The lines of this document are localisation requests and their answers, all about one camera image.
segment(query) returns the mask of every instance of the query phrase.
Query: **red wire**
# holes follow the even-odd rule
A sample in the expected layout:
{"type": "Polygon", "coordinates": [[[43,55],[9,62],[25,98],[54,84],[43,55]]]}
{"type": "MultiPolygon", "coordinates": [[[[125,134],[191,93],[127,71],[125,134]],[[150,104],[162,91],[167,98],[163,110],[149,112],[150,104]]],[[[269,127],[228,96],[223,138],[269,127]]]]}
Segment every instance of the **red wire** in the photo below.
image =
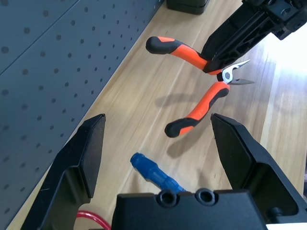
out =
{"type": "Polygon", "coordinates": [[[94,212],[80,210],[77,213],[77,218],[79,217],[91,219],[95,221],[97,224],[99,224],[101,227],[103,227],[105,230],[111,230],[111,225],[109,225],[109,223],[105,219],[103,219],[101,216],[97,215],[94,212]]]}

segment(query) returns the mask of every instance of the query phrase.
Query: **black rubber grip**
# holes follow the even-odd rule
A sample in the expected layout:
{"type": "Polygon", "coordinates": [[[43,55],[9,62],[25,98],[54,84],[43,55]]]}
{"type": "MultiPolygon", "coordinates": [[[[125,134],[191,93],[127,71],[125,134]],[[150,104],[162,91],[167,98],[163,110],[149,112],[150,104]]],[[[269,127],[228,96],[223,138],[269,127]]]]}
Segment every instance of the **black rubber grip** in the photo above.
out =
{"type": "Polygon", "coordinates": [[[164,132],[169,138],[176,138],[180,135],[180,131],[182,128],[186,128],[189,126],[195,127],[200,121],[189,117],[178,119],[167,124],[164,129],[164,132]]]}
{"type": "Polygon", "coordinates": [[[152,54],[171,54],[184,43],[174,40],[162,42],[158,37],[150,37],[146,42],[146,49],[152,54]]]}
{"type": "MultiPolygon", "coordinates": [[[[209,109],[212,107],[212,105],[216,102],[217,99],[221,98],[221,97],[225,97],[227,96],[229,93],[228,89],[222,89],[220,90],[209,102],[209,109]]],[[[176,138],[180,135],[180,132],[183,128],[187,128],[187,127],[195,127],[196,125],[198,125],[202,119],[207,115],[208,111],[204,114],[204,116],[200,119],[194,119],[191,117],[185,117],[182,119],[178,119],[176,121],[173,121],[169,124],[166,125],[164,132],[165,134],[169,137],[169,138],[176,138]]]]}

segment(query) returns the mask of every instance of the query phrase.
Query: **wooden table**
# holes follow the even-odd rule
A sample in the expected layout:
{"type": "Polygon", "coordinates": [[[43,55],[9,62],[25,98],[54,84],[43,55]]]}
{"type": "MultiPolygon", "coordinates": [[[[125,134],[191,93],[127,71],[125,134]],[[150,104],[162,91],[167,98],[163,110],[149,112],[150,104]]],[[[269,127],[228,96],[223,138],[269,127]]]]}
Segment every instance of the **wooden table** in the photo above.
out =
{"type": "MultiPolygon", "coordinates": [[[[145,42],[153,35],[169,36],[201,51],[209,35],[240,5],[241,0],[210,0],[198,16],[168,10],[165,4],[157,12],[84,118],[106,114],[95,196],[82,209],[111,222],[118,193],[158,193],[130,164],[138,151],[187,190],[231,188],[219,161],[210,116],[185,136],[171,139],[164,134],[165,125],[188,114],[216,78],[177,57],[148,53],[145,42]]],[[[307,146],[306,36],[307,26],[283,41],[266,37],[240,59],[251,59],[249,64],[235,72],[236,78],[255,84],[233,86],[211,109],[244,124],[300,193],[307,146]]],[[[11,229],[23,223],[41,182],[11,229]]],[[[86,229],[83,226],[97,227],[88,220],[76,221],[75,229],[86,229]]]]}

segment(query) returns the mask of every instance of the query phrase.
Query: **gray pegboard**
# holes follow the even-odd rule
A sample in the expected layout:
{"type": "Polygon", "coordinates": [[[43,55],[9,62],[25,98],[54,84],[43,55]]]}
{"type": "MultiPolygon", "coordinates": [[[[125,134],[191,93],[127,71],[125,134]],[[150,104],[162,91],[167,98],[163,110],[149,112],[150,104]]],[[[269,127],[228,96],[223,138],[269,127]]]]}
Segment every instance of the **gray pegboard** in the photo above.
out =
{"type": "Polygon", "coordinates": [[[163,0],[0,0],[0,229],[163,0]]]}

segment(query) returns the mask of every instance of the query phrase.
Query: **blue plastic terminal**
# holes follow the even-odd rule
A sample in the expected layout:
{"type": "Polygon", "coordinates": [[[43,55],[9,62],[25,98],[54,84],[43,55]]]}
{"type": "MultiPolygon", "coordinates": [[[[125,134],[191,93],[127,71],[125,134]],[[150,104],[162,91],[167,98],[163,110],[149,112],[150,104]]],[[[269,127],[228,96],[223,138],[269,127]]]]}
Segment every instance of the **blue plastic terminal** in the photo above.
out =
{"type": "Polygon", "coordinates": [[[161,190],[169,189],[175,193],[185,191],[173,178],[159,169],[157,163],[148,159],[143,154],[135,153],[131,157],[130,162],[145,180],[152,182],[161,190]]]}

